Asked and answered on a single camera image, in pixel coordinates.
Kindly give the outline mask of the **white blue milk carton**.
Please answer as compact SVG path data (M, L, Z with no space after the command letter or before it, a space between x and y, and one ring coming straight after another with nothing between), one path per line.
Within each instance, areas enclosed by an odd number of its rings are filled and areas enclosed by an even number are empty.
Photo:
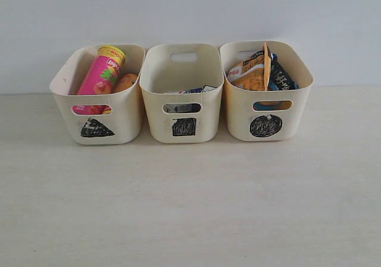
M184 95L191 93L203 93L203 87L197 87L194 89L186 89L180 91L168 92L170 95ZM187 113L196 113L201 110L201 104L197 102L190 102L185 98L181 98L176 103L166 103L163 105L163 111L167 114L187 114Z

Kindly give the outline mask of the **purple juice carton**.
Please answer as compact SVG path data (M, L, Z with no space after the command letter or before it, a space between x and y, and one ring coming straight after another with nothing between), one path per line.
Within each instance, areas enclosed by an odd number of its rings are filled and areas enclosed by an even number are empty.
M210 92L210 91L213 91L215 90L216 87L213 87L213 86L208 86L208 85L205 85L203 88L202 88L202 93L205 93L205 92Z

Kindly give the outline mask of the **yellow chips can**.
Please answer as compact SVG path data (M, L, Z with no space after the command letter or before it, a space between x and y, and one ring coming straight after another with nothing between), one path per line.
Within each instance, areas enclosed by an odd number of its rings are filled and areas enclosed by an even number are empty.
M132 87L138 79L138 76L133 73L126 73L122 75L117 84L113 88L113 93L122 92Z

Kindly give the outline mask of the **orange noodle bag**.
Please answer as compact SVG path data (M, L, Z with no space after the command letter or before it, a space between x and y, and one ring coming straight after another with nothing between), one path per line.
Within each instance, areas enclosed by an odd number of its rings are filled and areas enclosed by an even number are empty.
M272 55L264 42L263 48L234 66L227 75L233 86L249 91L267 91L270 81Z

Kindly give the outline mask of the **blue noodle bag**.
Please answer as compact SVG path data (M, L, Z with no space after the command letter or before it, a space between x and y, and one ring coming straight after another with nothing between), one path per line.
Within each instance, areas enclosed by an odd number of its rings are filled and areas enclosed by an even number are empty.
M277 55L271 53L271 70L267 90L286 91L295 89L299 89L297 82L295 82L287 71L279 64ZM256 102L253 104L253 109L255 111L277 110L281 108L285 102L285 100Z

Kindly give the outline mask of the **pink chips can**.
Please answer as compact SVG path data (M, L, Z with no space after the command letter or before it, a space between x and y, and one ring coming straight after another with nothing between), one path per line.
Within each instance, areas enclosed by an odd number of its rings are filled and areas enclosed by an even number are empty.
M77 95L111 94L125 60L126 56L119 48L112 45L100 47Z

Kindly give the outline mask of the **cream bin square mark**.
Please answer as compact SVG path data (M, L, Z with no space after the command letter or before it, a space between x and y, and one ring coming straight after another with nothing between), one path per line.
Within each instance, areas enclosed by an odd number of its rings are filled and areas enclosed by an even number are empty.
M217 133L224 84L218 49L213 45L169 44L151 48L140 71L139 85L155 140L163 143L202 143ZM205 93L170 95L168 92L216 87ZM196 113L167 114L166 103L181 98L201 104Z

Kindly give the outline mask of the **cream bin triangle mark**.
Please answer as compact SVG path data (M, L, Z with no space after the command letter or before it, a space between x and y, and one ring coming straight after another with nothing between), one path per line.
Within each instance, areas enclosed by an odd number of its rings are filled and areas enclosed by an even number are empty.
M110 95L78 95L78 90L98 53L99 45L75 51L65 62L49 88L71 137L81 145L117 145L135 139L145 113L138 83ZM106 105L109 114L78 115L75 105Z

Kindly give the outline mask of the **cream bin circle mark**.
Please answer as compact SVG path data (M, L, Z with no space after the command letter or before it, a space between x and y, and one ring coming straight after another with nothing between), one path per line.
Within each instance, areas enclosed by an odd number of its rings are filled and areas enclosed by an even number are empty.
M249 91L224 79L228 131L246 142L279 141L294 136L313 84L311 73L292 47L273 40L268 41L267 46L298 88Z

